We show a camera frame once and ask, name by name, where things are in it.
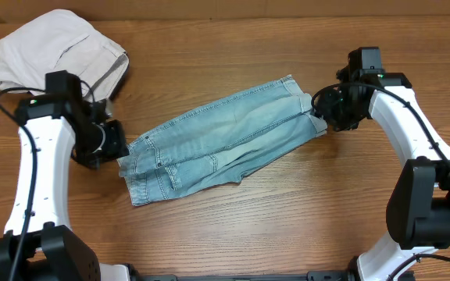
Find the wooden surface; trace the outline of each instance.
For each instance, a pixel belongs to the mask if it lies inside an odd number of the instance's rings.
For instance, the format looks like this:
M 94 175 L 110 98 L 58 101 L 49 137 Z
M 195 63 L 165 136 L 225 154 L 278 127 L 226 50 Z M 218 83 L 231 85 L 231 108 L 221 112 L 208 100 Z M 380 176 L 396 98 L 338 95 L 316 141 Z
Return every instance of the wooden surface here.
M 94 23 L 130 56 L 115 100 L 128 139 L 187 110 L 293 74 L 314 93 L 335 82 L 348 52 L 381 47 L 450 144 L 450 16 Z M 0 25 L 0 38 L 18 25 Z M 6 99 L 15 105 L 16 95 Z M 0 113 L 0 236 L 20 161 L 14 126 Z M 401 168 L 383 131 L 311 140 L 243 180 L 189 197 L 132 207 L 118 166 L 70 165 L 75 233 L 105 263 L 179 276 L 344 269 L 386 231 L 385 208 Z M 450 249 L 440 251 L 450 255 Z M 450 264 L 424 261 L 420 280 L 450 280 Z
M 0 0 L 0 23 L 25 23 L 53 9 L 70 9 L 86 20 L 446 16 L 450 0 Z

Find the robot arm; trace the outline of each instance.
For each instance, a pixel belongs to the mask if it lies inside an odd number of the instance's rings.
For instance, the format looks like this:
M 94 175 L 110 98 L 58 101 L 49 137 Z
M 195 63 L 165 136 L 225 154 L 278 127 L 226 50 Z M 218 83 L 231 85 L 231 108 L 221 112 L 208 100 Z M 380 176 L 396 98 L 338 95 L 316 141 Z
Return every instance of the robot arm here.
M 411 104 L 420 114 L 434 139 L 439 143 L 439 148 L 450 160 L 450 147 L 428 122 L 427 117 L 418 106 L 413 89 L 404 86 L 389 86 L 385 87 L 385 90 L 391 91 Z M 369 113 L 371 118 L 376 120 L 387 134 L 402 166 L 408 159 L 416 159 L 420 156 L 432 161 L 441 160 L 437 152 L 431 147 L 413 114 L 393 97 L 374 91 L 370 101 Z
M 337 72 L 337 78 L 342 84 L 326 87 L 314 96 L 319 97 L 313 105 L 316 114 L 336 131 L 354 130 L 362 119 L 375 119 L 403 167 L 387 206 L 388 231 L 370 251 L 357 258 L 352 269 L 361 281 L 385 281 L 413 255 L 432 254 L 450 246 L 450 175 L 411 110 L 377 89 L 390 91 L 408 102 L 449 161 L 450 147 L 421 111 L 404 74 L 382 69 L 378 48 L 350 52 L 348 65 Z M 448 190 L 447 196 L 433 198 L 434 187 Z
M 16 199 L 0 238 L 0 280 L 7 281 L 13 262 L 15 280 L 137 280 L 126 265 L 105 265 L 70 228 L 67 212 L 69 162 L 97 168 L 128 154 L 124 132 L 106 111 L 106 101 L 83 100 L 77 76 L 60 71 L 46 75 L 46 94 L 23 99 L 16 118 L 29 130 L 37 149 L 37 174 L 27 233 L 21 231 L 30 193 L 30 140 L 20 128 L 21 160 Z M 23 241 L 23 253 L 16 245 Z M 46 259 L 27 261 L 35 251 Z

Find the white cloth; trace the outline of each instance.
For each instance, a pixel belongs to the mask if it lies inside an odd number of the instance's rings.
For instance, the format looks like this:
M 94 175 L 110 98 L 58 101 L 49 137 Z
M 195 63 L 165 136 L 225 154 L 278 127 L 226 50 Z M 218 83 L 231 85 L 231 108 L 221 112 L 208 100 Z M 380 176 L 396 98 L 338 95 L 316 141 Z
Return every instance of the white cloth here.
M 46 73 L 67 70 L 86 81 L 100 100 L 111 95 L 128 63 L 116 42 L 75 13 L 56 9 L 0 40 L 0 90 L 44 89 Z

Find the wire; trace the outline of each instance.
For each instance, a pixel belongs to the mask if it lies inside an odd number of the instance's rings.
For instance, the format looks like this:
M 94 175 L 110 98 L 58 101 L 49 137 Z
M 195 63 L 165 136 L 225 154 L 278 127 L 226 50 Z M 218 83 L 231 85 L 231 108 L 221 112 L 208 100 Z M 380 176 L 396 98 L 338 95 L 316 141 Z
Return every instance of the wire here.
M 93 120 L 95 120 L 97 117 L 96 108 L 95 108 L 95 95 L 93 94 L 93 90 L 91 89 L 90 84 L 88 84 L 88 82 L 82 80 L 81 83 L 86 85 L 86 87 L 88 88 L 88 91 L 84 97 L 86 98 L 89 94 L 91 95 L 91 101 L 92 101 L 92 103 L 91 103 L 91 118 Z
M 330 85 L 330 86 L 327 86 L 327 87 L 323 88 L 322 90 L 318 91 L 316 94 L 313 95 L 313 98 L 312 98 L 312 101 L 311 101 L 312 107 L 317 111 L 317 107 L 316 107 L 314 101 L 323 92 L 326 92 L 328 90 L 333 90 L 336 87 L 339 89 L 339 88 L 342 88 L 342 87 L 353 87 L 353 86 L 368 87 L 368 88 L 380 91 L 380 92 L 382 92 L 384 94 L 392 96 L 394 99 L 396 99 L 397 101 L 402 103 L 412 113 L 412 115 L 416 118 L 416 120 L 418 121 L 419 125 L 421 126 L 421 129 L 423 130 L 423 132 L 427 136 L 428 141 L 431 143 L 432 148 L 435 150 L 435 152 L 437 152 L 438 156 L 442 159 L 443 163 L 448 167 L 449 172 L 450 172 L 450 161 L 444 155 L 442 150 L 438 147 L 438 143 L 432 137 L 430 131 L 427 128 L 427 125 L 421 119 L 421 116 L 418 114 L 418 112 L 411 106 L 411 104 L 408 101 L 405 101 L 403 98 L 399 97 L 398 95 L 396 95 L 396 94 L 394 94 L 394 93 L 392 93 L 392 92 L 390 92 L 390 91 L 388 91 L 388 90 L 386 90 L 386 89 L 384 89 L 382 87 L 378 87 L 378 86 L 371 85 L 371 84 L 356 83 L 356 82 L 355 83 L 341 83 L 341 84 Z M 438 255 L 438 254 L 414 254 L 411 258 L 408 258 L 406 261 L 401 263 L 388 276 L 387 281 L 392 281 L 395 278 L 395 276 L 397 274 L 399 274 L 400 271 L 402 271 L 404 268 L 406 268 L 409 264 L 411 264 L 411 262 L 413 262 L 413 261 L 420 261 L 421 258 L 434 258 L 434 259 L 437 259 L 437 260 L 450 262 L 450 258 L 449 257 L 441 256 L 441 255 Z
M 35 89 L 30 87 L 12 87 L 5 90 L 0 91 L 0 98 L 2 95 L 9 93 L 10 91 L 40 91 L 45 92 L 41 89 Z M 29 230 L 29 223 L 30 223 L 30 217 L 32 214 L 32 202 L 34 200 L 34 191 L 36 189 L 36 176 L 38 171 L 38 150 L 36 149 L 36 143 L 34 142 L 34 139 L 32 137 L 32 134 L 29 132 L 29 130 L 24 126 L 21 125 L 16 117 L 8 112 L 6 108 L 4 108 L 1 105 L 0 102 L 0 109 L 3 113 L 5 113 L 6 116 L 8 116 L 13 122 L 15 122 L 20 128 L 22 128 L 23 132 L 27 135 L 27 138 L 29 138 L 30 142 L 30 151 L 32 152 L 32 173 L 30 175 L 30 188 L 29 188 L 29 196 L 27 198 L 27 208 L 24 212 L 24 219 L 23 219 L 23 226 L 22 226 L 22 232 L 20 234 L 20 240 L 18 245 L 16 246 L 16 253 L 15 258 L 12 263 L 12 267 L 9 272 L 9 281 L 13 281 L 15 279 L 16 270 L 20 263 L 20 256 L 22 255 L 23 250 L 23 240 L 27 234 L 27 231 Z
M 86 87 L 88 88 L 88 91 L 84 97 L 86 98 L 86 96 L 88 96 L 90 94 L 91 100 L 93 101 L 93 103 L 95 103 L 95 96 L 93 95 L 93 90 L 91 89 L 90 84 L 88 84 L 88 82 L 86 82 L 84 80 L 82 80 L 81 83 L 86 85 Z
M 374 86 L 374 85 L 371 85 L 371 84 L 356 83 L 356 82 L 355 83 L 352 82 L 352 83 L 334 84 L 334 85 L 327 86 L 327 87 L 323 88 L 322 90 L 318 91 L 316 94 L 314 94 L 314 96 L 312 98 L 312 101 L 311 101 L 312 107 L 315 110 L 317 110 L 317 107 L 316 107 L 316 105 L 314 103 L 314 100 L 319 95 L 321 95 L 323 92 L 331 90 L 331 89 L 334 89 L 336 87 L 341 88 L 341 87 L 352 87 L 352 86 L 368 87 L 368 88 L 371 88 L 371 89 L 383 92 L 384 94 L 392 96 L 394 99 L 396 99 L 397 101 L 402 103 L 412 113 L 412 115 L 416 118 L 416 120 L 418 121 L 421 129 L 423 130 L 423 132 L 427 136 L 428 141 L 431 143 L 431 147 L 435 150 L 435 152 L 437 152 L 438 156 L 442 159 L 443 163 L 447 166 L 447 168 L 449 169 L 449 172 L 450 172 L 450 161 L 447 159 L 447 157 L 442 152 L 442 150 L 438 147 L 438 142 L 436 142 L 434 140 L 434 138 L 432 137 L 430 131 L 427 128 L 427 125 L 421 119 L 420 114 L 418 114 L 418 112 L 413 108 L 413 106 L 408 101 L 405 101 L 403 98 L 401 98 L 398 95 L 390 92 L 389 90 L 386 90 L 386 89 L 384 89 L 382 87 Z
M 450 262 L 449 257 L 441 256 L 438 254 L 414 254 L 411 258 L 408 258 L 406 261 L 400 264 L 387 278 L 387 281 L 393 281 L 393 279 L 400 273 L 405 267 L 407 267 L 411 262 L 417 261 L 420 262 L 421 258 L 433 258 L 441 261 Z

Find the light blue denim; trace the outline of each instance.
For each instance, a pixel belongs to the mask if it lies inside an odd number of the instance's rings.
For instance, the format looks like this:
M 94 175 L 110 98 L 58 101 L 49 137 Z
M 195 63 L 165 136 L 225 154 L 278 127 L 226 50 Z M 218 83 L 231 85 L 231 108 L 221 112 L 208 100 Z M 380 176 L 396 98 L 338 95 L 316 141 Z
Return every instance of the light blue denim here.
M 198 107 L 142 134 L 119 160 L 133 205 L 175 199 L 242 178 L 327 124 L 291 76 Z

